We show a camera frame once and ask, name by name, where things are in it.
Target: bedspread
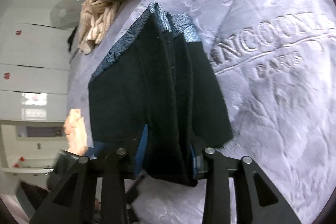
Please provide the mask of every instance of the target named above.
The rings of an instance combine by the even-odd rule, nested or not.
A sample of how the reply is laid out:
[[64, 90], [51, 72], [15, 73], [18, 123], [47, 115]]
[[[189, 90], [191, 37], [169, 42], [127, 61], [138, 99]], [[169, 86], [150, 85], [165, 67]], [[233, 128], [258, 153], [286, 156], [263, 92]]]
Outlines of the bedspread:
[[[102, 44], [71, 63], [68, 109], [82, 110], [89, 135], [91, 74], [152, 1], [193, 18], [232, 124], [234, 138], [221, 152], [254, 158], [311, 224], [336, 186], [332, 0], [130, 0]], [[140, 189], [134, 207], [144, 223], [201, 223], [204, 181], [188, 188], [148, 178]]]

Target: red sticker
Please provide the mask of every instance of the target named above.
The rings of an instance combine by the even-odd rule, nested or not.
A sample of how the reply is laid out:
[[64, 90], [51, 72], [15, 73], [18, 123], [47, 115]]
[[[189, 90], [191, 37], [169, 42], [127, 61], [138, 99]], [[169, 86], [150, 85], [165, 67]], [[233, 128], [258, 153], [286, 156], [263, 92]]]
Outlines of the red sticker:
[[3, 78], [4, 78], [5, 80], [9, 80], [10, 77], [11, 77], [11, 74], [10, 74], [9, 72], [4, 73], [4, 77], [3, 77]]

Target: red logo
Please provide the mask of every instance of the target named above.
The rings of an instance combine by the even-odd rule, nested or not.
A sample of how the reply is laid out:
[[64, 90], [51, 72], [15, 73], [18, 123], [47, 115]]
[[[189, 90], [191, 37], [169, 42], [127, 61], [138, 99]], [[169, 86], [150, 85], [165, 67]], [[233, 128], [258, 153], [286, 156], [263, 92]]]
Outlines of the red logo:
[[4, 77], [3, 77], [4, 79], [9, 80], [10, 77], [11, 77], [11, 74], [9, 72], [4, 73]]

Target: gray fleece blanket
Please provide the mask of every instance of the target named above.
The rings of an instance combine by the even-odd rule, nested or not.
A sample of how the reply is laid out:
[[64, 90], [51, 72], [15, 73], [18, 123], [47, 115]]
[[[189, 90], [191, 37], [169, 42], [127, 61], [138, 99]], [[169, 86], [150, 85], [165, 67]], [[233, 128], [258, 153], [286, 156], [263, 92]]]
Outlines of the gray fleece blanket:
[[[152, 1], [191, 15], [202, 37], [234, 132], [221, 152], [254, 158], [302, 223], [311, 224], [336, 186], [332, 0], [130, 0], [102, 44], [71, 62], [68, 109], [82, 109], [90, 144], [90, 76]], [[188, 188], [148, 178], [141, 189], [135, 209], [144, 223], [201, 223], [204, 181]]]

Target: black device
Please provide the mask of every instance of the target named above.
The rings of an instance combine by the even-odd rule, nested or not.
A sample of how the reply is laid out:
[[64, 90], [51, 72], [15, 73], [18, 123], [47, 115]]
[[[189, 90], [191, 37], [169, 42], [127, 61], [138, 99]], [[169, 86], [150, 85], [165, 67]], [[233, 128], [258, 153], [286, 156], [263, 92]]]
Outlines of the black device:
[[[300, 224], [296, 214], [271, 180], [250, 157], [241, 160], [223, 156], [213, 148], [203, 151], [197, 179], [207, 179], [203, 224], [230, 224], [229, 178], [234, 179], [237, 224]], [[103, 151], [90, 160], [61, 151], [48, 179], [51, 192], [38, 206], [19, 186], [17, 198], [31, 216], [29, 224], [91, 224], [95, 189], [102, 177], [101, 224], [138, 222], [132, 203], [144, 172], [135, 178], [126, 149]], [[125, 192], [124, 179], [135, 179]]]

